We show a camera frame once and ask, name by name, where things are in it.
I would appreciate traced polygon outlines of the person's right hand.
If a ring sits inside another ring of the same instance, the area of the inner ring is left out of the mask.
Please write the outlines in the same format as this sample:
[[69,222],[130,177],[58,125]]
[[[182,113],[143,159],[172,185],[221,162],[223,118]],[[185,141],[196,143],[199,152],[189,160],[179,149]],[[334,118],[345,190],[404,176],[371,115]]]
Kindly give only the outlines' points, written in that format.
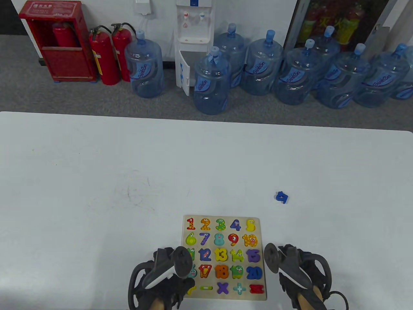
[[276,249],[276,268],[282,290],[293,309],[326,310],[332,274],[326,259],[287,244]]

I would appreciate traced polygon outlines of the person's left hand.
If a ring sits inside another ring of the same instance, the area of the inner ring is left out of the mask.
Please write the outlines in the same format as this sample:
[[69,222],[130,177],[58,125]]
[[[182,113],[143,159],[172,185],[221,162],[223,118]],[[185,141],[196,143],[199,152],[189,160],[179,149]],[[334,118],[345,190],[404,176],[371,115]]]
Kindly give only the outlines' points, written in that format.
[[195,286],[190,278],[192,257],[183,247],[159,248],[153,260],[138,264],[130,276],[130,310],[171,310],[180,307],[184,296]]

